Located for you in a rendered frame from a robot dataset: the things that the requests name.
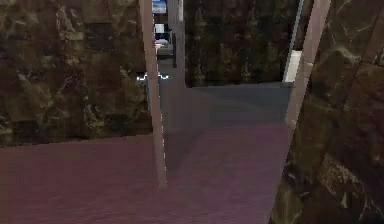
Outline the pinkish brown room door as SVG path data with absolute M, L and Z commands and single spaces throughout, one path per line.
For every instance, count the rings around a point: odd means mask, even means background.
M 145 62 L 148 80 L 150 110 L 153 126 L 153 143 L 157 181 L 160 189 L 167 187 L 162 114 L 160 107 L 156 48 L 153 34 L 152 0 L 139 0 Z

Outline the grey bed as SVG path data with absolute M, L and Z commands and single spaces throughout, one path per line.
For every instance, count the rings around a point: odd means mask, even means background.
M 173 57 L 173 44 L 166 39 L 155 41 L 156 55 L 158 60 L 168 59 Z

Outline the grey room door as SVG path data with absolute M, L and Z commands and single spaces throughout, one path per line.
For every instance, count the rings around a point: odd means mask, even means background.
M 174 89 L 185 87 L 185 29 L 183 0 L 167 0 L 168 25 L 175 37 L 172 39 L 176 67 L 172 70 L 169 85 Z

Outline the blue framed picture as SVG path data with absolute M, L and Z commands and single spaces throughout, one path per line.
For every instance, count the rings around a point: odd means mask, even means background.
M 165 0 L 152 0 L 152 12 L 154 14 L 166 14 L 167 4 Z

